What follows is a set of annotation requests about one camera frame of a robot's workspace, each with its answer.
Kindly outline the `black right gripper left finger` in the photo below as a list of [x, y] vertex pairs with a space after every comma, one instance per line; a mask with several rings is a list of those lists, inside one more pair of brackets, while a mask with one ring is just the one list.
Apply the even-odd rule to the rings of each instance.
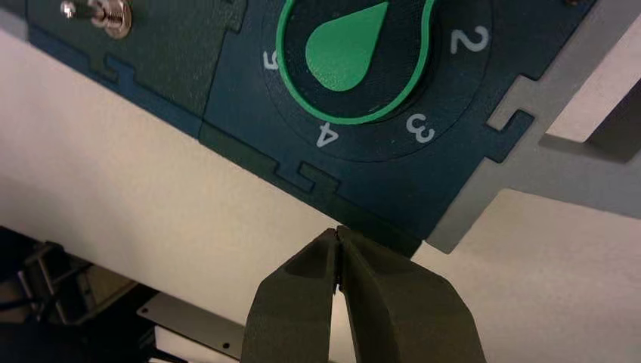
[[336, 230], [328, 228], [259, 285], [242, 362], [327, 362], [336, 283]]

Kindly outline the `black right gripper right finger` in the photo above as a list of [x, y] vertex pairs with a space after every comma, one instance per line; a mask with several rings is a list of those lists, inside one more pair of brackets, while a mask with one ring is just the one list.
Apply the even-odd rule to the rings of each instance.
[[341, 291], [358, 362], [484, 362], [475, 320], [445, 278], [337, 228]]

